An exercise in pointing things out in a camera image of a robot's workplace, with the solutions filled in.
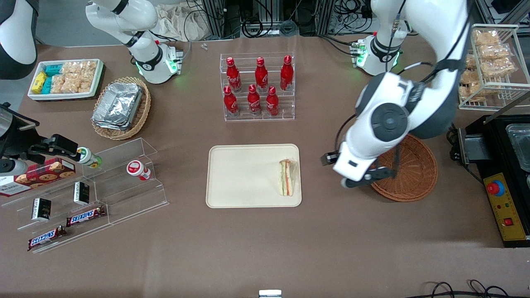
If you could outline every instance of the red button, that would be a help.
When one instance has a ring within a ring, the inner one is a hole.
[[[490,182],[488,183],[488,185],[486,186],[486,189],[488,190],[488,192],[492,195],[496,195],[500,192],[500,187],[497,183],[495,182]]]
[[[505,218],[504,225],[514,225],[514,221],[512,221],[511,218]]]

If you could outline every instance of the white cloth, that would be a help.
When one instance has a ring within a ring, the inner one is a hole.
[[[182,41],[198,41],[210,35],[206,23],[206,14],[201,9],[201,1],[194,1],[197,7],[190,7],[187,2],[179,4],[158,4],[158,25],[153,32],[173,37]],[[184,21],[186,21],[186,34],[184,34]]]

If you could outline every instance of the wicker basket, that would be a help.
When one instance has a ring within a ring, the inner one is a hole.
[[[92,122],[92,126],[94,127],[94,130],[98,135],[119,141],[122,139],[128,139],[136,135],[140,131],[140,129],[145,123],[145,120],[147,119],[147,114],[149,114],[149,108],[151,107],[151,95],[149,94],[149,90],[147,89],[145,83],[135,77],[119,78],[112,83],[135,83],[141,86],[143,89],[141,102],[138,105],[138,110],[136,111],[136,115],[134,117],[134,120],[132,121],[132,127],[128,130],[103,128],[97,126],[94,122]],[[109,86],[110,84],[107,85],[107,87],[105,87],[105,89],[101,92],[100,96],[98,97],[98,101],[96,102],[96,105],[94,107],[94,111],[98,107],[99,103],[101,102],[101,98],[103,97],[103,94]]]
[[[396,149],[379,157],[380,166],[392,168]],[[396,178],[372,183],[381,195],[401,202],[425,198],[438,180],[438,165],[431,150],[418,138],[407,135],[400,144],[399,168]]]

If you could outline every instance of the clear acrylic display stand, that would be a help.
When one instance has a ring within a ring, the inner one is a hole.
[[[284,64],[285,55],[293,57],[292,66],[295,68],[295,56],[293,52],[273,52],[273,53],[248,53],[248,54],[221,54],[220,58],[220,81],[221,81],[221,103],[223,105],[223,113],[225,121],[274,121],[274,120],[292,120],[295,118],[295,90],[296,90],[296,70],[293,77],[292,91],[283,91],[280,89],[280,71]],[[237,117],[229,117],[226,107],[223,102],[224,94],[223,87],[228,86],[228,78],[226,76],[226,58],[234,58],[235,66],[239,69],[241,76],[241,92],[234,93],[237,98],[237,106],[240,114]],[[267,114],[266,93],[260,93],[261,115],[253,116],[250,113],[249,102],[246,97],[249,94],[249,85],[255,84],[255,70],[256,58],[263,57],[265,59],[265,67],[269,75],[269,86],[276,87],[276,95],[279,99],[279,113],[277,116],[269,116]]]
[[[66,218],[103,206],[106,216],[66,227],[66,236],[39,245],[33,252],[44,252],[57,248],[83,236],[106,229],[115,224],[167,205],[164,186],[156,178],[154,164],[149,158],[157,151],[143,138],[118,145],[108,150],[96,153],[103,161],[97,171],[83,166],[80,175],[74,179],[63,179],[61,184],[46,190],[30,190],[27,195],[4,203],[2,207],[17,212],[17,226],[19,231],[28,231],[28,240],[40,236],[56,228],[66,226]],[[151,177],[141,181],[138,177],[129,175],[126,166],[131,160],[140,160],[151,170]],[[90,186],[90,203],[82,206],[74,203],[74,183],[81,181]],[[33,199],[44,198],[51,200],[51,214],[48,221],[31,220]]]

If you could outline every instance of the coca-cola bottle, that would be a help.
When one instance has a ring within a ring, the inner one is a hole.
[[[256,59],[256,85],[258,85],[258,92],[265,93],[267,92],[269,86],[269,73],[265,68],[265,59],[263,57],[258,57]]]
[[[249,96],[246,99],[249,101],[250,114],[253,116],[261,115],[260,96],[256,93],[256,85],[250,84]]]
[[[293,90],[293,77],[295,71],[291,62],[293,58],[290,55],[284,57],[284,65],[281,67],[280,71],[280,88],[284,91]]]
[[[241,77],[239,76],[239,69],[235,66],[234,58],[226,58],[226,65],[228,65],[226,76],[228,77],[228,84],[232,88],[232,91],[241,91]]]
[[[239,116],[239,107],[237,106],[237,99],[235,98],[235,95],[232,94],[230,86],[225,86],[223,92],[225,93],[224,101],[228,117]]]
[[[274,117],[278,115],[278,96],[276,95],[276,88],[269,87],[269,95],[267,95],[267,112],[269,116]]]

